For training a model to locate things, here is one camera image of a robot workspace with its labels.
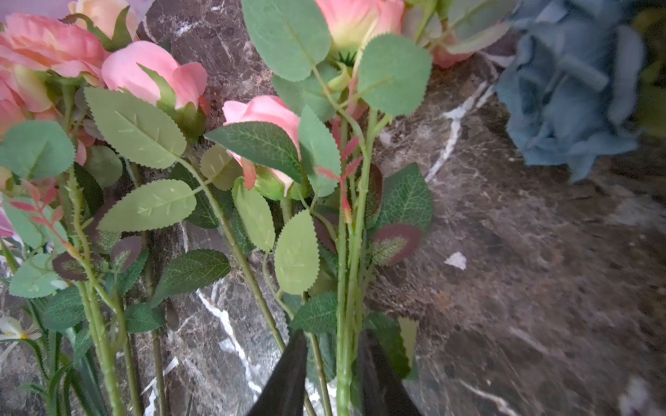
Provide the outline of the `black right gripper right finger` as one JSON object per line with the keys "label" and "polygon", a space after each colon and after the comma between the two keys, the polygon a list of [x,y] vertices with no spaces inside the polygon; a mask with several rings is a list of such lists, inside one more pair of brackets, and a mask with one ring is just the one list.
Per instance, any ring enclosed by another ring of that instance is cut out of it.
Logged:
{"label": "black right gripper right finger", "polygon": [[363,415],[421,416],[371,330],[360,334],[357,372]]}

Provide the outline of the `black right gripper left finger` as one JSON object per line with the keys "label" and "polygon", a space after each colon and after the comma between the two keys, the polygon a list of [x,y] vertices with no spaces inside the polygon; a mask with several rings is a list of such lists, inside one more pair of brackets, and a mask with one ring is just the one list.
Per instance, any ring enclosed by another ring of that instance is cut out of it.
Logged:
{"label": "black right gripper left finger", "polygon": [[307,340],[303,330],[290,338],[264,390],[247,416],[303,416]]}

